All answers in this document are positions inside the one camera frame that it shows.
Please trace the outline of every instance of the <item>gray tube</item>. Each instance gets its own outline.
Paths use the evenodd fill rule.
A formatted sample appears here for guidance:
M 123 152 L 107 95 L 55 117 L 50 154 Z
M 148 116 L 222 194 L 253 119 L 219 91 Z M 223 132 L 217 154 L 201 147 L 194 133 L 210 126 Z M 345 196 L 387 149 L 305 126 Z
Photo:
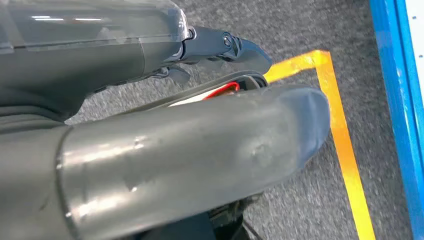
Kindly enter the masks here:
M 267 88 L 75 126 L 57 166 L 79 237 L 113 239 L 263 191 L 330 128 L 326 97 Z
M 0 239 L 73 239 L 55 169 L 67 131 L 69 127 L 62 126 L 0 135 Z

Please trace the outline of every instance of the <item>red part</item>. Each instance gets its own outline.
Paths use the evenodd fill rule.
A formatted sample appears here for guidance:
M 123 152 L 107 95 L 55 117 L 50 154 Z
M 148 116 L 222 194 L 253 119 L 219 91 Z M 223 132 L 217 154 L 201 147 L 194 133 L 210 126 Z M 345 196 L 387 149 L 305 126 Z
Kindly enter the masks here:
M 214 92 L 212 92 L 211 94 L 209 94 L 207 97 L 203 98 L 203 100 L 205 99 L 210 99 L 210 98 L 214 98 L 216 96 L 219 96 L 227 91 L 235 91 L 237 92 L 238 90 L 240 90 L 240 85 L 235 82 L 229 82 L 227 84 L 225 84 L 224 86 L 220 87 L 219 89 L 215 90 Z

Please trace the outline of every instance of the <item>black cable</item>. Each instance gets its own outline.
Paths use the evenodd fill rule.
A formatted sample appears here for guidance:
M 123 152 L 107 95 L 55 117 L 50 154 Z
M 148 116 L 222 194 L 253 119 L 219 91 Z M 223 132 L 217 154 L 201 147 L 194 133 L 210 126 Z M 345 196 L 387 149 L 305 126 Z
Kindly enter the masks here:
M 253 234 L 253 236 L 256 238 L 256 240 L 264 240 L 258 232 L 255 231 L 255 229 L 248 223 L 246 220 L 243 221 L 243 226 L 249 230 L 250 233 Z
M 234 234 L 232 235 L 230 240 L 235 240 L 238 238 L 238 235 L 240 233 L 240 231 L 242 230 L 242 226 L 240 226 L 239 228 L 237 228 L 237 230 L 234 232 Z

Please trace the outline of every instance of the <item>blue metal frame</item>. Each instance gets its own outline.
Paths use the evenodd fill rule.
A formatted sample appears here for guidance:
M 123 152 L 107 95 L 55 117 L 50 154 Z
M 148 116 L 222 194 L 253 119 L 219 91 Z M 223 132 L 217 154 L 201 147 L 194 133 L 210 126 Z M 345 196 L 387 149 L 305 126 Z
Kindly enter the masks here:
M 424 108 L 405 0 L 371 0 L 412 234 L 424 239 Z

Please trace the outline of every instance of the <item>yellow tape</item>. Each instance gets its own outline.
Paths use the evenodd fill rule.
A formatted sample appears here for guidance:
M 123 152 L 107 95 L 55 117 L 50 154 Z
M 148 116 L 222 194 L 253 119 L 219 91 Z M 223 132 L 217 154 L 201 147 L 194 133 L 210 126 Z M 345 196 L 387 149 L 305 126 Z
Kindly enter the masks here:
M 321 90 L 328 98 L 331 133 L 359 240 L 375 240 L 373 224 L 355 160 L 330 53 L 315 50 L 290 58 L 274 64 L 264 76 L 268 83 L 273 83 L 300 71 L 314 68 L 318 75 Z

